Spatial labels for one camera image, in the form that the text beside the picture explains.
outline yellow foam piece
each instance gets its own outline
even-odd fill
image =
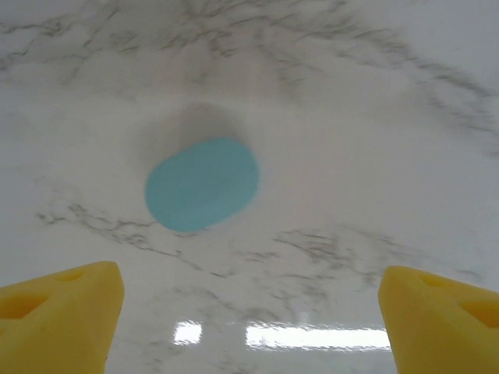
[[[398,374],[498,374],[499,294],[403,266],[378,293]]]
[[[102,374],[123,296],[112,262],[0,288],[0,373]]]

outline blue oval object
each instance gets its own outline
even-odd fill
[[[149,175],[146,204],[175,231],[198,231],[230,217],[254,197],[258,167],[252,152],[226,138],[194,144]]]

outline light blue disc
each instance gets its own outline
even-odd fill
[[[194,144],[149,175],[146,204],[175,231],[198,231],[237,213],[254,197],[258,167],[252,152],[226,138]]]

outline white marble floor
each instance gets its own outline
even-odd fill
[[[386,33],[303,44],[306,30],[265,23],[298,2],[242,3],[265,35],[225,26],[223,51],[193,31],[209,17],[166,33],[156,1],[4,25],[26,53],[2,71],[0,285],[116,261],[110,374],[395,373],[376,295],[386,266],[499,289],[499,142],[480,106],[496,97],[389,51]],[[147,173],[220,135],[255,152],[256,199],[191,235],[155,223]]]

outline yellow sponge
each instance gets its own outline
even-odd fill
[[[123,295],[112,262],[0,288],[0,373],[102,374]]]
[[[378,296],[398,374],[499,373],[499,294],[393,266]]]

